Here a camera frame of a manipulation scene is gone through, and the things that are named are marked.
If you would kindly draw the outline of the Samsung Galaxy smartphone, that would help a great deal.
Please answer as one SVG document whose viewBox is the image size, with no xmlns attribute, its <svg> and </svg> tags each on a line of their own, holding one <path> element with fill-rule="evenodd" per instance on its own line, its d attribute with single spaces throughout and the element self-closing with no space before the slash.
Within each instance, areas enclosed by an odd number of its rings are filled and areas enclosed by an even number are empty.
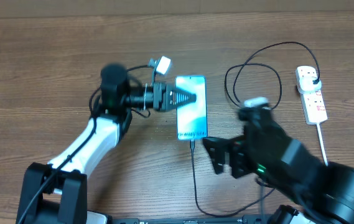
<svg viewBox="0 0 354 224">
<path fill-rule="evenodd" d="M 181 141 L 207 137 L 206 79 L 201 75 L 179 76 L 177 88 L 196 95 L 196 100 L 177 108 L 177 137 Z"/>
</svg>

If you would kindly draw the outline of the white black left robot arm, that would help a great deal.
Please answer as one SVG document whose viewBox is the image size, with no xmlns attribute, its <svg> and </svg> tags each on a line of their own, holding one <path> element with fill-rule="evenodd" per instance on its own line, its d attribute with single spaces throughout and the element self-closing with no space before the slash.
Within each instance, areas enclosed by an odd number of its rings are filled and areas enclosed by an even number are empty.
<svg viewBox="0 0 354 224">
<path fill-rule="evenodd" d="M 47 164 L 32 163 L 24 174 L 16 223 L 111 223 L 88 209 L 88 178 L 122 140 L 139 110 L 170 111 L 196 101 L 173 85 L 143 85 L 119 63 L 102 68 L 101 85 L 90 96 L 85 130 Z"/>
</svg>

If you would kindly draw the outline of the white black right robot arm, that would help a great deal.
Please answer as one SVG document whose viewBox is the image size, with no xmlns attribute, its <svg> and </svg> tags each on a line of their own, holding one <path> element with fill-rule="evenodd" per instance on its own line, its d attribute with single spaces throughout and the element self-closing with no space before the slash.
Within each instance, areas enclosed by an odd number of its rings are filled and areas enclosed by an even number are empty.
<svg viewBox="0 0 354 224">
<path fill-rule="evenodd" d="M 256 174 L 317 223 L 354 223 L 354 168 L 323 164 L 286 134 L 267 104 L 241 108 L 238 117 L 241 136 L 202 139 L 216 174 L 229 164 L 234 178 Z"/>
</svg>

